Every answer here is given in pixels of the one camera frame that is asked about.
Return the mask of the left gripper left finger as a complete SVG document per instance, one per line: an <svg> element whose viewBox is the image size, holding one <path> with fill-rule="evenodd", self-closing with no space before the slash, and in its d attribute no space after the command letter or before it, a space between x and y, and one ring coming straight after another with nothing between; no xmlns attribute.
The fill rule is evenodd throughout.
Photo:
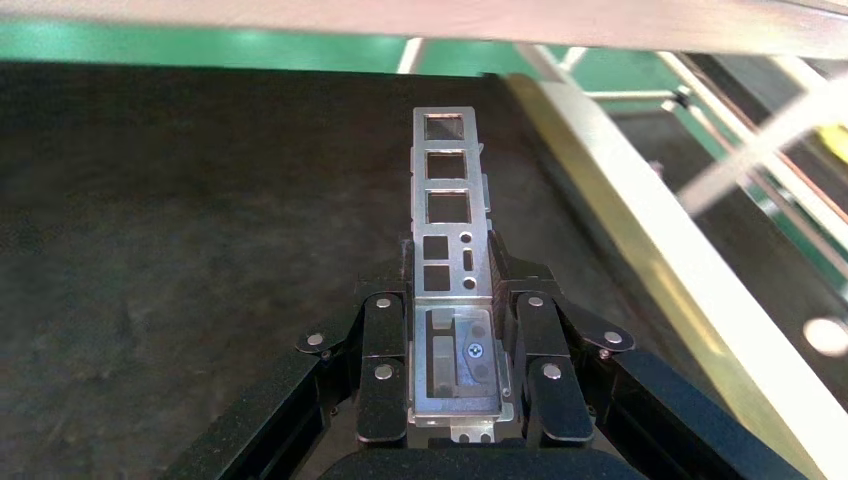
<svg viewBox="0 0 848 480"><path fill-rule="evenodd" d="M322 422L347 399L362 445L402 445L407 435L408 316L414 246L358 276L352 299L299 335L295 348L317 358L312 374Z"/></svg>

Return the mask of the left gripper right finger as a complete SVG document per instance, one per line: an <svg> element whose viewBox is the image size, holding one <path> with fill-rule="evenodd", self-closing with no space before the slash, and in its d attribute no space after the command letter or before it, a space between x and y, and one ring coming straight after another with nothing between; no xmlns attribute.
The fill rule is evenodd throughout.
<svg viewBox="0 0 848 480"><path fill-rule="evenodd" d="M509 253L488 233L494 325L511 364L512 392L530 446L586 446L594 428L578 372L635 348L621 327L568 299L551 270Z"/></svg>

